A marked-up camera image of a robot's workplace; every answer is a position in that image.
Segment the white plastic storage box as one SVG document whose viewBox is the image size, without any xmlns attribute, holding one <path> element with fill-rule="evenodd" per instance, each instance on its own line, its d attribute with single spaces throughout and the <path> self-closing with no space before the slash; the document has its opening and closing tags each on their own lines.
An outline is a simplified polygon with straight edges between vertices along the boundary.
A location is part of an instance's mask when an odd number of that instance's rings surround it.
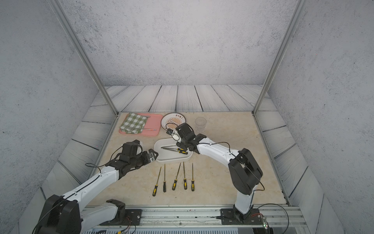
<svg viewBox="0 0 374 234">
<path fill-rule="evenodd" d="M 160 139 L 154 145 L 154 150 L 159 154 L 156 159 L 159 163 L 170 164 L 170 163 L 180 163 L 190 160 L 193 152 L 187 150 L 188 154 L 179 154 L 173 151 L 167 151 L 161 149 L 162 146 L 176 145 L 177 141 L 172 138 Z"/>
</svg>

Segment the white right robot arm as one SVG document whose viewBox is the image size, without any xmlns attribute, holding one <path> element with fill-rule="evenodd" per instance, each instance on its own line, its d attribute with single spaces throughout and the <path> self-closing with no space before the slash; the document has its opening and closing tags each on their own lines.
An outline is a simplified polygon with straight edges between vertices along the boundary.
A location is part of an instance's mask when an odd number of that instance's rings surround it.
<svg viewBox="0 0 374 234">
<path fill-rule="evenodd" d="M 195 134 L 193 129 L 183 123 L 167 134 L 176 141 L 176 145 L 190 152 L 208 156 L 226 166 L 229 170 L 233 186 L 237 190 L 237 198 L 233 205 L 234 217 L 243 223 L 249 218 L 253 208 L 253 197 L 258 191 L 263 172 L 252 153 L 243 148 L 232 150 L 229 143 L 214 142 L 206 135 Z"/>
</svg>

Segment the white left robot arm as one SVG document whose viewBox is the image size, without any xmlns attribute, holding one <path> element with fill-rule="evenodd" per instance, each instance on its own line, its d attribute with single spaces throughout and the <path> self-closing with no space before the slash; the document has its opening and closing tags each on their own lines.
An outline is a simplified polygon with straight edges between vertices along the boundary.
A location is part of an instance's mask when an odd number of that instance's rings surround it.
<svg viewBox="0 0 374 234">
<path fill-rule="evenodd" d="M 158 157 L 153 149 L 144 151 L 139 140 L 126 142 L 117 156 L 99 167 L 99 172 L 77 188 L 62 196 L 50 196 L 42 209 L 34 234 L 82 234 L 100 225 L 131 225 L 126 205 L 115 199 L 106 201 L 90 211 L 86 206 L 103 190 L 140 169 Z"/>
</svg>

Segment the clear plastic cup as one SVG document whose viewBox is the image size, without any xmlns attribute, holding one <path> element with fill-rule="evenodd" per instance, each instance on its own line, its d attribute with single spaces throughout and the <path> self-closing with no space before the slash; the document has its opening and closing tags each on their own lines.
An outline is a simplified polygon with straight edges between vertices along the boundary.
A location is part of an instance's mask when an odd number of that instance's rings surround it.
<svg viewBox="0 0 374 234">
<path fill-rule="evenodd" d="M 206 128 L 207 120 L 203 117 L 198 117 L 195 120 L 195 130 L 198 133 L 202 133 Z"/>
</svg>

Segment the round patterned plate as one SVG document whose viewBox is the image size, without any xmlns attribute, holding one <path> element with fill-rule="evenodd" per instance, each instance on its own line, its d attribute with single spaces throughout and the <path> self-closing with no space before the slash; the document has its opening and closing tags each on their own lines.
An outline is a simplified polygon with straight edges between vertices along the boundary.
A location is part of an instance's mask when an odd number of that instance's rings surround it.
<svg viewBox="0 0 374 234">
<path fill-rule="evenodd" d="M 168 113 L 161 119 L 161 127 L 165 130 L 175 129 L 183 123 L 186 123 L 186 118 L 177 112 Z"/>
</svg>

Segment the pink plastic tray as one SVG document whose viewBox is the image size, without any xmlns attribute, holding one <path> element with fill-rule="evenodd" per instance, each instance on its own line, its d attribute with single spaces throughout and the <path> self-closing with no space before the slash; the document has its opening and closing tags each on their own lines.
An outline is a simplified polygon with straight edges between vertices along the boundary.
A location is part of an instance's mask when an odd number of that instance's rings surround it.
<svg viewBox="0 0 374 234">
<path fill-rule="evenodd" d="M 149 136 L 149 137 L 157 136 L 161 129 L 161 119 L 163 118 L 163 116 L 160 114 L 152 114 L 152 113 L 136 113 L 136 114 L 139 114 L 139 115 L 142 115 L 148 118 L 145 124 L 145 127 L 143 129 L 143 132 L 140 134 L 136 134 L 136 135 Z M 120 128 L 119 128 L 119 133 L 130 135 L 125 132 L 122 132 Z"/>
</svg>

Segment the green checked cloth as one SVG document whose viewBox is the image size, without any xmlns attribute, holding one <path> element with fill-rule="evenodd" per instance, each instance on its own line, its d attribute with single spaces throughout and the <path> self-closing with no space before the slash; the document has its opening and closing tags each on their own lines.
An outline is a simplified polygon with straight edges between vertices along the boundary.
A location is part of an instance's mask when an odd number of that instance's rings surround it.
<svg viewBox="0 0 374 234">
<path fill-rule="evenodd" d="M 145 116 L 129 113 L 120 126 L 120 130 L 127 134 L 140 134 L 143 132 L 147 119 Z"/>
</svg>

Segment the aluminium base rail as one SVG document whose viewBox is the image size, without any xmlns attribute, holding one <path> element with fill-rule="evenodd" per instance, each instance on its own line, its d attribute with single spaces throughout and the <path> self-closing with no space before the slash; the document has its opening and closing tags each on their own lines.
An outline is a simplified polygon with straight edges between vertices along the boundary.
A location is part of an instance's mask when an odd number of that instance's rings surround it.
<svg viewBox="0 0 374 234">
<path fill-rule="evenodd" d="M 97 234 L 308 234 L 299 207 L 255 205 L 247 221 L 234 218 L 232 205 L 150 205 L 128 206 L 131 224 L 96 226 Z"/>
</svg>

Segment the aluminium left corner post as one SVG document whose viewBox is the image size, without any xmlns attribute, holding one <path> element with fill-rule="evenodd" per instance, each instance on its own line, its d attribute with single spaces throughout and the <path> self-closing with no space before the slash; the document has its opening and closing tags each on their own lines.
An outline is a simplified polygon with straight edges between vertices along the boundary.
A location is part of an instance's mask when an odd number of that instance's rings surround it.
<svg viewBox="0 0 374 234">
<path fill-rule="evenodd" d="M 56 15 L 57 20 L 59 21 L 60 25 L 62 26 L 63 30 L 67 34 L 68 38 L 72 42 L 78 56 L 80 57 L 81 61 L 83 62 L 84 66 L 88 70 L 91 78 L 93 79 L 94 83 L 96 84 L 99 92 L 103 96 L 104 100 L 109 105 L 111 111 L 117 117 L 119 111 L 115 107 L 112 99 L 110 98 L 108 92 L 106 91 L 102 81 L 99 78 L 98 73 L 96 72 L 93 64 L 91 63 L 87 53 L 85 52 L 81 42 L 79 41 L 74 29 L 72 28 L 67 16 L 65 15 L 62 6 L 60 5 L 59 1 L 57 0 L 48 0 L 48 4 L 50 5 L 51 9 Z"/>
</svg>

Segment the aluminium corner post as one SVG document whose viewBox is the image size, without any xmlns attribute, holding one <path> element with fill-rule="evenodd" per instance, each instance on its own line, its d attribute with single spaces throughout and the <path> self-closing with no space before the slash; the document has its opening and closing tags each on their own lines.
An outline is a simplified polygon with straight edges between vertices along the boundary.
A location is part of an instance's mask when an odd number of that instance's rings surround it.
<svg viewBox="0 0 374 234">
<path fill-rule="evenodd" d="M 262 90 L 260 92 L 260 95 L 259 95 L 259 98 L 255 104 L 255 107 L 254 107 L 254 110 L 252 111 L 252 115 L 253 116 L 256 116 L 257 113 L 259 112 L 260 110 L 260 107 L 265 99 L 265 96 L 266 96 L 266 93 L 268 92 L 274 78 L 275 78 L 275 75 L 276 75 L 276 72 L 278 70 L 278 67 L 280 66 L 281 64 L 281 61 L 286 53 L 286 50 L 287 50 L 287 47 L 289 45 L 289 43 L 291 42 L 291 39 L 293 37 L 293 34 L 296 30 L 296 27 L 297 27 L 297 24 L 303 14 L 303 10 L 305 9 L 305 5 L 306 5 L 307 1 L 306 0 L 299 0 L 297 5 L 296 5 L 296 9 L 293 13 L 293 16 L 291 18 L 291 21 L 285 31 L 285 34 L 283 36 L 283 39 L 281 41 L 281 44 L 279 46 L 279 49 L 278 49 L 278 52 L 276 54 L 276 57 L 272 63 L 272 66 L 269 70 L 269 73 L 265 79 L 265 82 L 263 84 L 263 87 L 262 87 Z"/>
<path fill-rule="evenodd" d="M 117 117 L 119 111 L 115 107 L 112 99 L 110 98 L 108 92 L 106 91 L 102 81 L 99 78 L 98 73 L 96 72 L 93 64 L 91 63 L 87 53 L 85 52 L 81 42 L 79 41 L 74 29 L 72 28 L 67 16 L 65 15 L 62 6 L 60 5 L 59 1 L 57 0 L 48 0 L 48 4 L 50 5 L 51 9 L 56 15 L 57 20 L 59 21 L 60 25 L 62 26 L 63 30 L 67 34 L 68 38 L 72 42 L 78 56 L 80 57 L 81 61 L 83 62 L 84 66 L 88 70 L 91 78 L 93 79 L 94 83 L 96 84 L 99 92 L 103 96 L 104 100 L 109 105 L 111 111 Z"/>
</svg>

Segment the aluminium right corner post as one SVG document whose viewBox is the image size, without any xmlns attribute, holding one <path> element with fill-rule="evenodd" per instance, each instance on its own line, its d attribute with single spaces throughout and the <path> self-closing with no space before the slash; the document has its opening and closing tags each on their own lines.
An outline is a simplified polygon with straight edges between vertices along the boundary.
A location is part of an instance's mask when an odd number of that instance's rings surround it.
<svg viewBox="0 0 374 234">
<path fill-rule="evenodd" d="M 269 70 L 269 73 L 265 79 L 265 82 L 263 84 L 263 87 L 262 87 L 262 90 L 260 92 L 260 95 L 259 95 L 259 98 L 255 104 L 255 107 L 254 107 L 254 110 L 252 111 L 252 115 L 253 116 L 256 116 L 257 113 L 259 112 L 260 110 L 260 107 L 265 99 L 265 96 L 266 96 L 266 93 L 268 92 L 274 78 L 275 78 L 275 75 L 276 75 L 276 72 L 278 70 L 278 67 L 280 66 L 281 64 L 281 61 L 286 53 L 286 50 L 287 50 L 287 47 L 289 45 L 289 43 L 291 42 L 291 39 L 293 37 L 293 34 L 296 30 L 296 27 L 297 27 L 297 24 L 303 14 L 303 10 L 305 9 L 305 5 L 306 5 L 307 1 L 306 0 L 299 0 L 297 5 L 296 5 L 296 9 L 293 13 L 293 16 L 291 18 L 291 21 L 285 31 L 285 34 L 283 36 L 283 39 L 281 41 L 281 44 L 279 46 L 279 49 L 278 49 L 278 52 L 276 54 L 276 57 L 272 63 L 272 66 Z"/>
</svg>

